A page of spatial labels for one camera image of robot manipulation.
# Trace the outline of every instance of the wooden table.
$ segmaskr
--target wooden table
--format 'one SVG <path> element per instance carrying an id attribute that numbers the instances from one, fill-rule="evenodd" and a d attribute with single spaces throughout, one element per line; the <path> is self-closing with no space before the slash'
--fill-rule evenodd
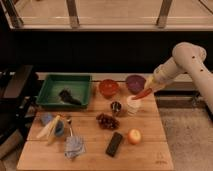
<path id="1" fill-rule="evenodd" d="M 92 96 L 87 109 L 78 111 L 54 111 L 52 114 L 72 115 L 74 133 L 85 141 L 86 152 L 74 160 L 64 155 L 65 140 L 69 136 L 68 126 L 62 137 L 56 138 L 51 145 L 46 140 L 37 140 L 36 135 L 42 129 L 40 116 L 47 111 L 39 111 L 30 129 L 27 142 L 19 159 L 19 171 L 168 171 L 173 163 L 165 132 L 155 102 L 151 94 L 142 99 L 142 107 L 134 117 L 126 114 L 126 97 L 130 95 L 124 83 L 119 82 L 120 91 L 111 99 L 105 99 L 99 93 L 98 83 L 93 82 Z M 143 140 L 131 145 L 126 138 L 119 146 L 115 157 L 105 154 L 114 131 L 99 127 L 96 116 L 100 113 L 111 115 L 110 103 L 114 100 L 122 104 L 122 116 L 117 119 L 120 127 L 116 131 L 124 137 L 129 129 L 141 131 Z"/>

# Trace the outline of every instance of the wall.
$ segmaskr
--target wall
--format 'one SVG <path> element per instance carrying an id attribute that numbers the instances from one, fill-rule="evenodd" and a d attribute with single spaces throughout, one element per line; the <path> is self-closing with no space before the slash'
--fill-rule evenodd
<path id="1" fill-rule="evenodd" d="M 17 32 L 23 63 L 38 70 L 75 72 L 152 72 L 172 48 L 189 41 L 206 48 L 213 70 L 212 32 Z"/>

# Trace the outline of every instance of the yellow object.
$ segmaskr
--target yellow object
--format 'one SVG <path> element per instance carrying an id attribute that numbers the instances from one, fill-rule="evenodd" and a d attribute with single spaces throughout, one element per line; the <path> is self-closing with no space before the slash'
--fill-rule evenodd
<path id="1" fill-rule="evenodd" d="M 41 139 L 46 135 L 47 144 L 50 144 L 55 137 L 56 125 L 60 119 L 60 116 L 57 115 L 52 121 L 50 121 L 36 136 L 37 139 Z"/>

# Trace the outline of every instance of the purple bowl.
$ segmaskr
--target purple bowl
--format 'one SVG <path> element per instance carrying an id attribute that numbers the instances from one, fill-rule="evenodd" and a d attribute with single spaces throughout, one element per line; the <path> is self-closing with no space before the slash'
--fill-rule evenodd
<path id="1" fill-rule="evenodd" d="M 130 75 L 126 78 L 126 86 L 132 94 L 138 94 L 144 89 L 146 79 L 140 75 Z"/>

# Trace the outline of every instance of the floor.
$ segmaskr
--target floor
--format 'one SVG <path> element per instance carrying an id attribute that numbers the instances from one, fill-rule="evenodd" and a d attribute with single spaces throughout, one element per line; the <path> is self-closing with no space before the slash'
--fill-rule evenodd
<path id="1" fill-rule="evenodd" d="M 157 97 L 175 171 L 213 170 L 213 124 L 202 105 L 189 106 L 189 98 L 165 100 Z M 7 171 L 15 171 L 23 141 L 18 132 L 17 148 L 3 158 Z"/>

